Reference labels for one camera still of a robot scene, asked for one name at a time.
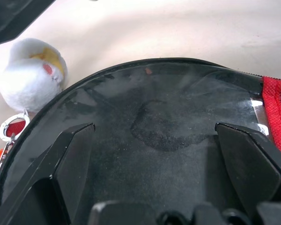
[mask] plush toy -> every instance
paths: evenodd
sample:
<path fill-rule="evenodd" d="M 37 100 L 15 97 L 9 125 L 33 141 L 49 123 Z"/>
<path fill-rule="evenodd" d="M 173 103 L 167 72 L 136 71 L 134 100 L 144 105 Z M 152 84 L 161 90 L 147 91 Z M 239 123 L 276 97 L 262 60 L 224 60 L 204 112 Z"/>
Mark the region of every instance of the plush toy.
<path fill-rule="evenodd" d="M 0 92 L 19 112 L 38 112 L 62 91 L 67 66 L 51 45 L 33 38 L 15 43 L 0 75 Z"/>

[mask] black object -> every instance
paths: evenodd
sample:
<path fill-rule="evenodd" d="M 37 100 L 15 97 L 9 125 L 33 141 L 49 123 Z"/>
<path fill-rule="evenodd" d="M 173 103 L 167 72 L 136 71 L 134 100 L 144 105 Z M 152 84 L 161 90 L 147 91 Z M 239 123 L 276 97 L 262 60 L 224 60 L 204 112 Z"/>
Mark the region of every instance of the black object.
<path fill-rule="evenodd" d="M 60 132 L 92 121 L 97 131 L 86 146 L 92 156 L 81 220 L 95 203 L 114 199 L 147 203 L 157 213 L 191 215 L 204 201 L 220 211 L 243 210 L 214 125 L 260 130 L 251 100 L 260 100 L 261 82 L 192 59 L 141 60 L 98 72 L 58 95 L 27 126 L 1 167 L 0 206 Z"/>
<path fill-rule="evenodd" d="M 37 158 L 0 208 L 0 225 L 70 224 L 81 200 L 94 132 L 92 123 L 71 127 Z"/>
<path fill-rule="evenodd" d="M 57 151 L 57 135 L 93 121 L 96 132 L 86 137 L 78 132 L 72 151 L 64 149 L 59 166 L 47 173 L 56 180 L 54 188 L 47 182 L 32 189 L 29 199 L 42 199 L 34 210 L 56 210 L 55 221 L 46 221 L 88 224 L 92 207 L 104 203 L 123 204 L 105 211 L 114 211 L 109 216 L 117 219 L 124 212 L 138 218 L 149 210 L 148 224 L 154 214 L 158 224 L 249 225 L 250 218 L 256 225 L 272 225 L 259 204 L 281 201 L 281 153 L 256 131 L 262 129 L 252 100 L 261 100 L 261 90 L 258 76 L 192 59 L 141 60 L 100 71 L 51 101 L 13 146 L 0 170 L 0 216 L 9 199 L 19 196 L 17 190 L 28 188 L 27 174 Z M 268 182 L 254 165 L 274 179 Z M 240 176 L 238 166 L 251 174 Z M 54 200 L 51 205 L 40 189 Z M 13 211 L 15 218 L 21 207 Z"/>
<path fill-rule="evenodd" d="M 260 192 L 264 190 L 265 193 L 269 193 L 267 188 L 255 188 L 254 185 L 259 187 L 258 183 L 251 184 L 250 175 L 240 174 L 241 170 L 247 171 L 246 167 L 253 167 L 252 159 L 256 167 L 268 168 L 266 166 L 268 164 L 273 170 L 274 166 L 276 167 L 277 170 L 274 172 L 281 173 L 281 161 L 275 161 L 274 166 L 271 163 L 273 158 L 279 157 L 280 152 L 273 145 L 269 146 L 263 134 L 246 127 L 219 123 L 216 125 L 216 130 L 219 133 L 232 183 L 254 224 L 281 224 L 281 203 L 262 202 L 271 201 L 279 189 L 270 183 L 268 189 L 274 187 L 273 192 L 270 192 L 270 195 L 262 195 Z M 89 167 L 86 159 L 92 152 L 85 146 L 96 139 L 94 131 L 95 125 L 90 123 L 71 127 L 62 132 L 55 143 L 33 162 L 0 207 L 0 225 L 252 225 L 244 213 L 229 209 L 221 214 L 211 204 L 195 207 L 193 216 L 186 217 L 177 211 L 166 211 L 158 215 L 145 204 L 109 201 L 95 204 L 86 221 L 77 218 L 81 206 L 84 207 L 82 190 L 86 185 Z M 231 140 L 237 144 L 230 145 Z M 247 157 L 239 155 L 238 162 L 235 162 L 232 158 L 235 154 L 239 154 L 240 149 L 231 147 L 238 145 L 244 147 L 241 150 L 249 149 L 251 154 Z M 265 155 L 269 148 L 271 156 Z M 251 173 L 253 176 L 257 175 L 257 179 L 260 180 L 261 175 L 256 174 L 254 169 Z"/>
<path fill-rule="evenodd" d="M 15 39 L 54 0 L 0 0 L 0 43 Z"/>

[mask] red cheek patch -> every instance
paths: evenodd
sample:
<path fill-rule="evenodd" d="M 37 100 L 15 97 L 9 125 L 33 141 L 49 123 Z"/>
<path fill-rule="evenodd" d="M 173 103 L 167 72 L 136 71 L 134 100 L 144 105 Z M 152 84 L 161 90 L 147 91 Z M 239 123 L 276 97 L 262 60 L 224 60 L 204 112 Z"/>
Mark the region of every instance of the red cheek patch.
<path fill-rule="evenodd" d="M 43 68 L 47 72 L 47 74 L 52 75 L 53 70 L 48 64 L 43 64 Z"/>

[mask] red fabric strip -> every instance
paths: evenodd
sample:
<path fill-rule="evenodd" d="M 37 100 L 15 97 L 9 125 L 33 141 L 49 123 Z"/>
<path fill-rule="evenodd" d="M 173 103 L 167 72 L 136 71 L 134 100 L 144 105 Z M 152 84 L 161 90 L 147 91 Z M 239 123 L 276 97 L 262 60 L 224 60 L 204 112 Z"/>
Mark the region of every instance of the red fabric strip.
<path fill-rule="evenodd" d="M 263 77 L 262 97 L 274 142 L 281 151 L 281 80 Z"/>

